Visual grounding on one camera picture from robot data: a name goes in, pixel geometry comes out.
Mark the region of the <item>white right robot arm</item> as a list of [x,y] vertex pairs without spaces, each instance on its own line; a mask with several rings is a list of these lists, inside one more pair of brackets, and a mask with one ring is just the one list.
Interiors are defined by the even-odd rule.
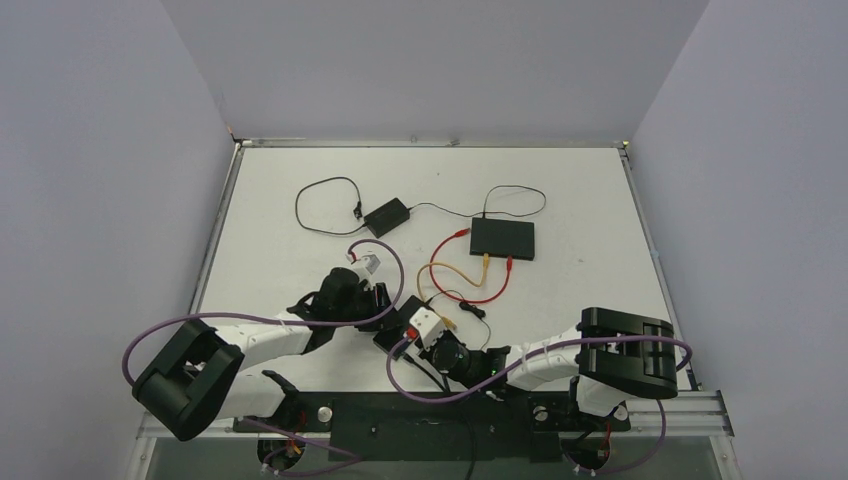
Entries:
[[464,386],[446,397],[459,401],[474,393],[530,392],[566,380],[566,418],[588,427],[631,399],[673,399],[677,373],[690,360],[679,357],[683,342],[671,323],[600,307],[586,308],[577,325],[545,340],[471,350],[433,311],[421,307],[409,319],[399,348],[415,346],[421,358]]

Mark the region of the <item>black network switch box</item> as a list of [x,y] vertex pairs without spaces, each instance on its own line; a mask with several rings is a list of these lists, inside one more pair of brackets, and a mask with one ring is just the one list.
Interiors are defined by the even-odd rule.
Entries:
[[470,227],[469,254],[533,261],[535,224],[533,222],[474,218]]

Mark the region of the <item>black ribbed power adapter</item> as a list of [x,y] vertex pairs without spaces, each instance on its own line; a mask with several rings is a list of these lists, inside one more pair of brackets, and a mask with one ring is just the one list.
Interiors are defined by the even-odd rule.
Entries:
[[400,307],[387,308],[388,313],[378,321],[380,328],[372,339],[373,343],[388,354],[403,339],[410,319],[421,308],[431,310],[427,302],[416,296],[410,296]]

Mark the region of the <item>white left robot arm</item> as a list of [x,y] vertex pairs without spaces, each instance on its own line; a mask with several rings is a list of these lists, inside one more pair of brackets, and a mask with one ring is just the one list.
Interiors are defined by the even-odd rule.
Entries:
[[133,398],[178,440],[188,441],[213,422],[258,417],[272,429],[298,416],[296,387],[284,376],[254,367],[311,353],[354,327],[380,332],[399,323],[396,300],[367,270],[336,267],[320,287],[280,318],[232,314],[233,324],[212,326],[199,315],[174,319],[177,330],[137,378]]

